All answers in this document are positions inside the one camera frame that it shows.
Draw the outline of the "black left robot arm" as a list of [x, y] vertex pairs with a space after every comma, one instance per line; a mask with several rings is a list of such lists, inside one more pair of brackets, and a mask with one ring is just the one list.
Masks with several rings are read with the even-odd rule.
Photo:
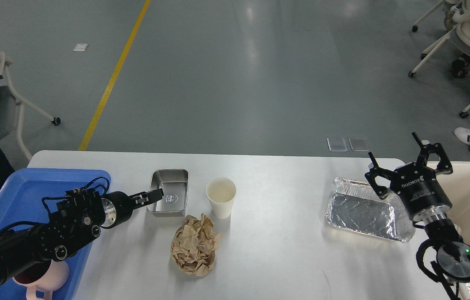
[[162, 200], [161, 188], [128, 195], [109, 192], [109, 182], [67, 190], [55, 197], [51, 212], [41, 199], [48, 222], [19, 221], [0, 229], [0, 285], [37, 263], [61, 262], [77, 254], [100, 237], [102, 229], [111, 229], [130, 219], [134, 210]]

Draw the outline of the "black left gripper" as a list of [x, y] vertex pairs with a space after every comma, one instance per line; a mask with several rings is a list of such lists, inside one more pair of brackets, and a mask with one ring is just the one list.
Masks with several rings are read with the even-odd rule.
[[162, 200], [162, 188], [128, 195], [124, 192], [109, 192], [101, 196], [105, 221], [100, 225], [103, 229], [111, 229], [129, 220], [137, 205], [151, 205]]

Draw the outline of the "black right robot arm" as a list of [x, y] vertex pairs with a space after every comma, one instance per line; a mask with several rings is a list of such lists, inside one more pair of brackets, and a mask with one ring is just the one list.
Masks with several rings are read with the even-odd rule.
[[381, 200], [396, 194], [412, 226], [425, 230], [428, 238], [416, 252], [417, 266], [458, 300], [460, 285], [470, 283], [470, 245], [448, 218], [452, 203], [437, 181], [437, 175], [452, 174], [453, 167], [441, 143], [424, 144], [415, 132], [412, 136], [420, 147], [416, 161], [388, 170], [368, 152], [371, 165], [364, 176]]

